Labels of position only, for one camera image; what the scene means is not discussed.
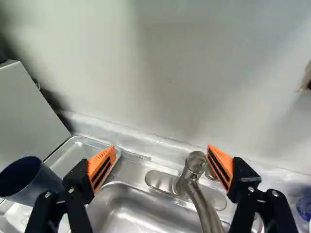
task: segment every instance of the blue object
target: blue object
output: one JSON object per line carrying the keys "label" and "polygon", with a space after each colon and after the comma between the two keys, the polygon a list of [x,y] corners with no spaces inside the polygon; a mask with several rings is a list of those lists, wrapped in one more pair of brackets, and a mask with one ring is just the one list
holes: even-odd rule
{"label": "blue object", "polygon": [[296,203],[296,209],[300,216],[309,222],[311,218],[311,197],[299,199]]}

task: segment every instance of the sink basin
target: sink basin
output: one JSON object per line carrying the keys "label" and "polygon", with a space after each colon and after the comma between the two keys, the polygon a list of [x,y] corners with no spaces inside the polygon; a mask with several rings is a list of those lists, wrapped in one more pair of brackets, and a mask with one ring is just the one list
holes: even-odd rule
{"label": "sink basin", "polygon": [[121,182],[106,184],[88,207],[95,233],[201,233],[193,205]]}

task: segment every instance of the white wall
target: white wall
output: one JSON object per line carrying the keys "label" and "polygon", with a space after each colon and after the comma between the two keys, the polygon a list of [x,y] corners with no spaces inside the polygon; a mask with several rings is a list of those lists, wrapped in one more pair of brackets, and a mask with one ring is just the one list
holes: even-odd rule
{"label": "white wall", "polygon": [[310,0],[0,0],[69,110],[311,174]]}

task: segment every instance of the orange gripper pad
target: orange gripper pad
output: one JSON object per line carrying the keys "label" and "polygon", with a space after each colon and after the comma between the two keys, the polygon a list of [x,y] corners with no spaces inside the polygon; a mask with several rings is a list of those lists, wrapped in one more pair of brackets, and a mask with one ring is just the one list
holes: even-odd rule
{"label": "orange gripper pad", "polygon": [[233,178],[233,158],[217,147],[208,144],[207,161],[226,192],[228,192]]}
{"label": "orange gripper pad", "polygon": [[96,193],[104,181],[108,171],[116,160],[115,146],[110,146],[95,154],[87,161],[87,175]]}

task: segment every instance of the faucet spout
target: faucet spout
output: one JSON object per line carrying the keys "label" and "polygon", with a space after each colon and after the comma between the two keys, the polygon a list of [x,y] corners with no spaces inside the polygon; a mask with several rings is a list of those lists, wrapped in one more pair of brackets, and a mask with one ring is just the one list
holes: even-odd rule
{"label": "faucet spout", "polygon": [[203,233],[224,233],[224,228],[216,210],[205,199],[198,185],[206,164],[206,155],[203,152],[194,151],[190,153],[186,159],[182,174],[173,186],[173,190],[179,196],[188,195],[190,197],[199,214]]}

